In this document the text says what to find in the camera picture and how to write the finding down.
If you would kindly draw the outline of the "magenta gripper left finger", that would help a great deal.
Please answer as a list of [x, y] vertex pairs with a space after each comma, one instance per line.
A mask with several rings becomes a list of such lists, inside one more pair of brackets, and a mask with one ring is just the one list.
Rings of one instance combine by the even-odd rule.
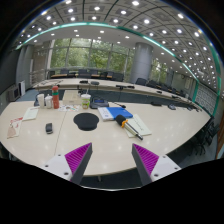
[[65, 155], [54, 156], [43, 165], [43, 169], [79, 185], [91, 155], [92, 144], [87, 143]]

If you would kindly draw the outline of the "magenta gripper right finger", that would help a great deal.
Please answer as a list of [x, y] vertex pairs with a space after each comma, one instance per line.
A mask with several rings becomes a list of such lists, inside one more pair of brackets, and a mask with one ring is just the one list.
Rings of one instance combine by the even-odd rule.
[[158, 156], [137, 144], [132, 144], [132, 156], [143, 185], [180, 170], [180, 167], [167, 155]]

